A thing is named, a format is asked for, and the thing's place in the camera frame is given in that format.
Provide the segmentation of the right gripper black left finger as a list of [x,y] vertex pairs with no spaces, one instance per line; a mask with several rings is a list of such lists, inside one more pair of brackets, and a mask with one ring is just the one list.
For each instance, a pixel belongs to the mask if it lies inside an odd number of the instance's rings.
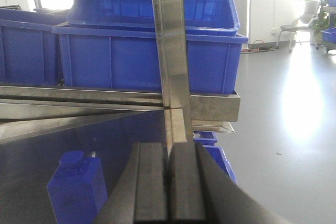
[[160,143],[134,143],[128,163],[96,223],[168,223]]

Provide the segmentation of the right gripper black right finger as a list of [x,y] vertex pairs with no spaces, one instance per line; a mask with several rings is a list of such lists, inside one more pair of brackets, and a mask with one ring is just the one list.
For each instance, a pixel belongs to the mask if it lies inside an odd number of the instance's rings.
[[202,145],[175,144],[169,176],[172,223],[262,223],[262,207],[232,182]]

